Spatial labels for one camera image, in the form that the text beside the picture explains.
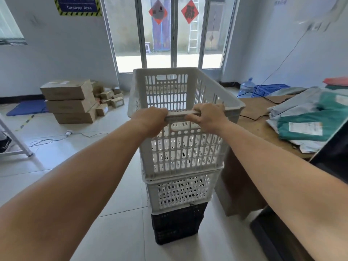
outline desk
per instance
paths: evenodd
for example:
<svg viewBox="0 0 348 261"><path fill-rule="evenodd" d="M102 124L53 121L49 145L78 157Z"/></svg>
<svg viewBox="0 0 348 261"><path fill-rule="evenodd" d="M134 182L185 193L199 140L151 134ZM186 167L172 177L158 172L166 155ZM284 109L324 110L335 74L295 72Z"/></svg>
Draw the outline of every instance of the desk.
<svg viewBox="0 0 348 261"><path fill-rule="evenodd" d="M276 103L282 103L291 97L293 95L268 98ZM240 100L246 105L241 115L253 119L268 114L267 108L275 106L274 103L262 97L241 98ZM240 117L238 125L300 158L309 159L312 157L313 154L302 154L290 142L280 140L278 134L266 123L267 119L268 117L261 117L257 121L253 121L246 117ZM215 192L227 216L238 214L244 219L251 211L263 209L267 206L265 199L261 196L232 150L230 150L225 160L225 167L217 181Z"/></svg>

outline red diamond decoration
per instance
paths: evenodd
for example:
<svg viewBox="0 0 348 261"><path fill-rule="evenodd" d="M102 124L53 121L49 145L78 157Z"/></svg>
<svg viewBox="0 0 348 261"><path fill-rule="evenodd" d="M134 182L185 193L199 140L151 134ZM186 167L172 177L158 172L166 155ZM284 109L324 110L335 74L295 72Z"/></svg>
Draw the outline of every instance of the red diamond decoration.
<svg viewBox="0 0 348 261"><path fill-rule="evenodd" d="M191 23L199 14L197 7L194 5L194 2L190 0L188 4L181 10L184 15L187 23Z"/></svg>
<svg viewBox="0 0 348 261"><path fill-rule="evenodd" d="M156 23L160 25L163 19L167 17L168 12L160 0L157 0L149 10L149 14L154 18Z"/></svg>

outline black plastic crate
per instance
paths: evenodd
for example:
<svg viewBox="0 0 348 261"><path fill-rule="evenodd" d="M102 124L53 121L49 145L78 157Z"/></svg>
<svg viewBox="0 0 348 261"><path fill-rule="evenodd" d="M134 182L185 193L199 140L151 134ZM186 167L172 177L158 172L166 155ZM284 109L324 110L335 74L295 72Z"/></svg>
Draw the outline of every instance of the black plastic crate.
<svg viewBox="0 0 348 261"><path fill-rule="evenodd" d="M159 215L151 215L152 228L155 231L161 231L183 223L192 222L195 219L202 219L207 204L205 202Z"/></svg>
<svg viewBox="0 0 348 261"><path fill-rule="evenodd" d="M199 226L203 217L196 218L194 221L183 223L172 228L162 231L154 231L154 238L157 244L167 244L185 237L189 237L198 233Z"/></svg>

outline blue mat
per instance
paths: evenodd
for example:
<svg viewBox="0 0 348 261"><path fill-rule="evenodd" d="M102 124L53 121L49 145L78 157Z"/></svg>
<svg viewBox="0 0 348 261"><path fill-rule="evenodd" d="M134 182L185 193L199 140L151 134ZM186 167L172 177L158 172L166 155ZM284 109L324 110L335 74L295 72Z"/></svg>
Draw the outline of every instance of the blue mat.
<svg viewBox="0 0 348 261"><path fill-rule="evenodd" d="M9 111L6 116L16 116L24 114L48 113L45 100L26 100L22 101L13 110Z"/></svg>

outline blue plastic crate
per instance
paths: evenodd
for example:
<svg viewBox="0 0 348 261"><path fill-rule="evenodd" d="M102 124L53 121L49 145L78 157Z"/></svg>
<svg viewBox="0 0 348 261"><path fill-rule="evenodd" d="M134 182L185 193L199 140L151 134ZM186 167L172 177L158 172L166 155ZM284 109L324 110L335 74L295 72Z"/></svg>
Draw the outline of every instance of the blue plastic crate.
<svg viewBox="0 0 348 261"><path fill-rule="evenodd" d="M254 87L252 98L262 97L270 95L273 92L276 92L280 89L290 88L290 86L285 84L270 84L270 85L258 85Z"/></svg>

